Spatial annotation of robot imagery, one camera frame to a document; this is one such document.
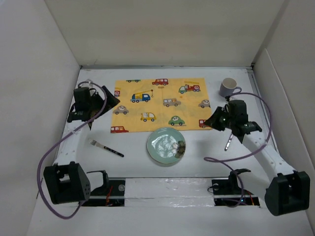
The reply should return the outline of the yellow car-print cloth placemat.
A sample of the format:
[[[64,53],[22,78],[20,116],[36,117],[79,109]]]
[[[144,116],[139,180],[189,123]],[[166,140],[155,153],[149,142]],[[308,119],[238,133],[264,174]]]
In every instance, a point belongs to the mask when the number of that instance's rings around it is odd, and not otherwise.
[[[204,78],[127,79],[115,82],[111,133],[150,132],[163,127],[208,130],[212,110]]]

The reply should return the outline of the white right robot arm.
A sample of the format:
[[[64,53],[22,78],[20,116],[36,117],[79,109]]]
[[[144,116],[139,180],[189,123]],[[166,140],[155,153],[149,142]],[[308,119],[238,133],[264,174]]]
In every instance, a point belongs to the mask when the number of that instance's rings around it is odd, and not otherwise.
[[[310,177],[297,171],[261,136],[261,127],[249,121],[243,100],[232,100],[217,107],[205,124],[214,130],[230,129],[265,171],[268,180],[257,177],[248,169],[230,172],[227,187],[234,194],[248,190],[263,199],[274,216],[307,210],[310,203]]]

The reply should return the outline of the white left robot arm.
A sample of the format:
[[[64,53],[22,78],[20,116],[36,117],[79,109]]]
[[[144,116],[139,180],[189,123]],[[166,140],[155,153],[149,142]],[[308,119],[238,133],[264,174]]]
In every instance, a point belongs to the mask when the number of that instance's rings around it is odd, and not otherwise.
[[[73,91],[74,104],[70,108],[63,141],[56,160],[43,171],[51,202],[55,205],[87,201],[91,184],[78,157],[92,128],[94,119],[119,104],[106,86],[80,83]]]

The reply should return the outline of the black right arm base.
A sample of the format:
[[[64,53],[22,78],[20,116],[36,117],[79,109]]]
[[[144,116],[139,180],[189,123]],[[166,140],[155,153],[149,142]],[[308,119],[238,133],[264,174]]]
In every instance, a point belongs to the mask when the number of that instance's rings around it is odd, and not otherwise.
[[[212,180],[212,185],[207,188],[207,191],[214,197],[215,206],[225,206],[233,208],[237,206],[258,206],[260,207],[259,198],[250,191],[244,189],[241,195],[241,184],[238,181],[237,175],[251,172],[248,169],[236,169],[231,171],[227,178],[215,178]]]

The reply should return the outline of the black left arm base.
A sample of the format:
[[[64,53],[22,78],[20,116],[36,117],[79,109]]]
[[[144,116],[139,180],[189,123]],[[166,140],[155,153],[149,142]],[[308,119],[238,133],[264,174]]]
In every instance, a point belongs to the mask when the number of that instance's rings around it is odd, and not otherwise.
[[[84,207],[124,207],[125,178],[110,178],[105,170],[87,172],[91,185],[90,198]]]

